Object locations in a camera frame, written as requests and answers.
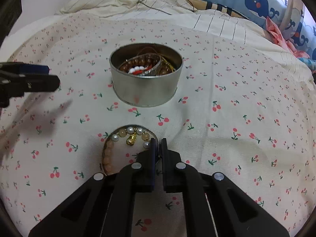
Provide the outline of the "peach bead bracelet gold charm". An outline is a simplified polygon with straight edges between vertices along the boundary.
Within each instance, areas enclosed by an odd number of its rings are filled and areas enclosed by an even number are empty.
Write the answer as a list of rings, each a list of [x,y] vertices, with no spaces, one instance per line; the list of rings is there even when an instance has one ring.
[[[140,152],[150,148],[151,139],[158,143],[154,132],[145,126],[129,124],[119,127],[104,139],[101,168],[109,176],[137,161]]]

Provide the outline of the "silver bangle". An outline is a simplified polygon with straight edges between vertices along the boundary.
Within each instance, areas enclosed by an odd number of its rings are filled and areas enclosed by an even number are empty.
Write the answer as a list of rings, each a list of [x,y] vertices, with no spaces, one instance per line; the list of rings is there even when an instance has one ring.
[[[126,60],[126,73],[138,76],[156,75],[161,67],[161,56],[146,53]]]

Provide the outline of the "cherry print bed sheet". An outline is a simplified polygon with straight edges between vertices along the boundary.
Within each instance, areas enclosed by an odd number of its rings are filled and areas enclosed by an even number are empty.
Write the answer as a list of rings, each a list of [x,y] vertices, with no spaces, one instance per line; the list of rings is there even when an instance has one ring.
[[[174,97],[140,108],[113,90],[109,58],[166,44],[184,65]],[[53,94],[12,99],[1,114],[1,198],[22,236],[100,170],[105,139],[137,124],[198,171],[223,172],[295,236],[315,207],[315,85],[288,53],[278,63],[222,35],[158,20],[73,14],[5,57],[60,78]]]

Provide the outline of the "round silver metal tin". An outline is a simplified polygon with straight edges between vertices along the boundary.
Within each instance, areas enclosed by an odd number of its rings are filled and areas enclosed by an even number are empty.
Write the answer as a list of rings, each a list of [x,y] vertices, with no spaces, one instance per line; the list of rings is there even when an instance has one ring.
[[[129,60],[145,54],[164,58],[175,69],[165,75],[134,75],[119,68]],[[156,43],[124,45],[112,52],[109,59],[113,89],[120,100],[129,105],[153,107],[168,102],[176,93],[183,67],[182,56],[174,49]]]

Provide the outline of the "white striped duvet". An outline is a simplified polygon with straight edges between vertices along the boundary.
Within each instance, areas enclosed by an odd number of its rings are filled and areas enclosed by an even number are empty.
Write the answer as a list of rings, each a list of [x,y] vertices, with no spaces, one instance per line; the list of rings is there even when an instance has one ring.
[[[201,86],[315,90],[310,69],[262,28],[186,0],[71,0],[59,14],[50,58],[61,74],[80,58],[92,67],[122,45],[150,41],[177,50],[184,76]]]

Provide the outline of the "turquoise cloth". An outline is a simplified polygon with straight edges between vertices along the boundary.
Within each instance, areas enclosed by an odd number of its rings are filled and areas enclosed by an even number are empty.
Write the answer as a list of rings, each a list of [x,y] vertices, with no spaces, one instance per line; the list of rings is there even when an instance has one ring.
[[[311,71],[315,71],[316,70],[316,60],[312,60],[309,58],[299,58],[299,60],[301,62],[303,62]]]

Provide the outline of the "pink crumpled cloth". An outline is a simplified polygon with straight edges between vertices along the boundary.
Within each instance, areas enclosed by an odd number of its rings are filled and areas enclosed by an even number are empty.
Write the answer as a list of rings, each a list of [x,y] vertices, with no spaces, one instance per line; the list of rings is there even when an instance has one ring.
[[[266,18],[266,31],[271,35],[274,44],[290,52],[296,58],[309,59],[309,55],[306,52],[297,50],[290,41],[284,39],[279,27],[270,18]]]

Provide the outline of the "striped tan pillow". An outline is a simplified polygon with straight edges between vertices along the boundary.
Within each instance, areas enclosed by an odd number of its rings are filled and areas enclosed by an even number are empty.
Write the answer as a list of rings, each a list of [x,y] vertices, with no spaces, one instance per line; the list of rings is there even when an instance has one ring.
[[[203,0],[188,0],[188,1],[190,1],[192,3],[193,7],[197,10],[210,10],[210,9],[212,9],[212,10],[220,11],[222,13],[226,13],[227,15],[229,15],[231,17],[249,20],[249,18],[242,15],[238,11],[236,11],[232,8],[226,7],[224,5],[220,5],[220,4],[212,3],[212,2],[207,2],[207,1],[203,1]]]

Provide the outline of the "blue whale print curtain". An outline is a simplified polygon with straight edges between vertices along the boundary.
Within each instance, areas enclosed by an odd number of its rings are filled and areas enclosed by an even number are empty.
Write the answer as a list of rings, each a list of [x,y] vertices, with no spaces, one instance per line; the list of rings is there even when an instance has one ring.
[[[283,37],[297,50],[315,59],[315,20],[302,0],[204,0],[231,8],[264,28],[276,23]]]

